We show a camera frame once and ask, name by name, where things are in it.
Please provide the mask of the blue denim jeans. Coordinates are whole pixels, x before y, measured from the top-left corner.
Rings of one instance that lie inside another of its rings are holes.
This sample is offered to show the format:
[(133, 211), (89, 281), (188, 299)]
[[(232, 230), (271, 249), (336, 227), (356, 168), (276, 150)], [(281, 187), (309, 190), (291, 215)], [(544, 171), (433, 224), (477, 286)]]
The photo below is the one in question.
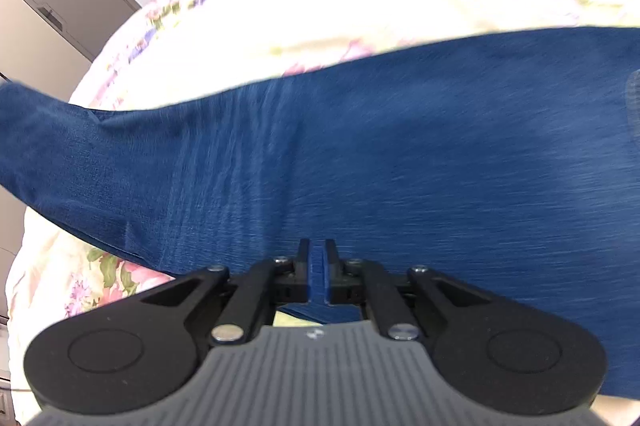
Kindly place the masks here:
[(332, 238), (592, 331), (639, 394), (639, 33), (407, 48), (149, 111), (1, 88), (1, 183), (169, 275)]

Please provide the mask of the beige wardrobe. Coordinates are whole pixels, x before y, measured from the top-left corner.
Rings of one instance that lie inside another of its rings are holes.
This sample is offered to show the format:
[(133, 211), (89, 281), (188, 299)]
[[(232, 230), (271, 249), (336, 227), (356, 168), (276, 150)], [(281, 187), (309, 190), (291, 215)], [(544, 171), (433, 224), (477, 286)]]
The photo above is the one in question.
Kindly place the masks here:
[[(1, 70), (11, 79), (68, 100), (113, 32), (140, 0), (1, 0)], [(81, 279), (88, 245), (8, 192), (1, 194), (2, 376), (16, 418), (39, 410), (23, 363), (29, 342), (49, 325), (86, 310), (100, 293)]]

